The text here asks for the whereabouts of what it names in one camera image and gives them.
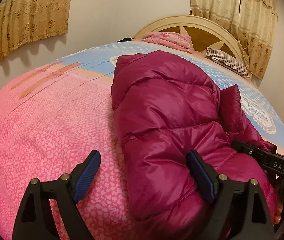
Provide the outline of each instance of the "beige curtain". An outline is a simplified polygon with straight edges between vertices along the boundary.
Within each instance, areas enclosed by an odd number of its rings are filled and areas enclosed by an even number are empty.
[[[191,0],[192,15],[209,19],[231,33],[239,25],[240,0]]]
[[[67,33],[71,0],[3,0],[0,60],[22,45]]]
[[[228,30],[238,40],[248,70],[263,78],[273,46],[276,0],[191,0],[191,11]]]
[[[238,41],[248,70],[263,79],[274,42],[277,0],[241,0]]]

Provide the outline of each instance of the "screw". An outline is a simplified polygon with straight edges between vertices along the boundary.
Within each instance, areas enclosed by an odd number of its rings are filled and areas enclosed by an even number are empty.
[[[30,181],[30,183],[31,183],[32,185],[35,185],[35,184],[37,184],[38,182],[39,182],[39,180],[38,180],[37,178],[31,179],[31,181]]]
[[[253,185],[257,185],[257,184],[258,184],[258,181],[257,181],[256,179],[251,179],[250,181],[251,181],[251,183],[252,183]]]
[[[68,173],[65,173],[61,176],[62,180],[68,180],[69,178],[70,178],[70,174],[68,174]]]
[[[220,174],[219,178],[223,181],[227,180],[227,176],[225,174]]]

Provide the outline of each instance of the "puffer jacket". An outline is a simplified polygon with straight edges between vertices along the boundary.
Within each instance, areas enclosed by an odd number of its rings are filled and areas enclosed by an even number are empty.
[[[274,217],[276,193],[267,174],[231,148],[234,140],[275,148],[246,118],[237,85],[220,90],[199,67],[168,52],[121,56],[112,107],[141,239],[194,239],[207,223],[210,206],[186,166],[192,149],[233,180],[257,179]]]

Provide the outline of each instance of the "striped pillow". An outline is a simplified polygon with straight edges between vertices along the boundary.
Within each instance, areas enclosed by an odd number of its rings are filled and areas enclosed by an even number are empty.
[[[246,69],[245,65],[238,61],[236,58],[225,53],[224,51],[207,47],[206,56],[214,62],[222,65],[223,67],[226,67],[241,76],[250,78],[250,74]]]

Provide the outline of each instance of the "arched headboard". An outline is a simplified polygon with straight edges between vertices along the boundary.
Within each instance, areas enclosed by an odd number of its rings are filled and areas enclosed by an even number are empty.
[[[140,39],[152,31],[188,34],[194,50],[204,52],[206,47],[221,49],[244,64],[238,41],[226,29],[208,19],[193,15],[166,17],[147,25],[134,38]]]

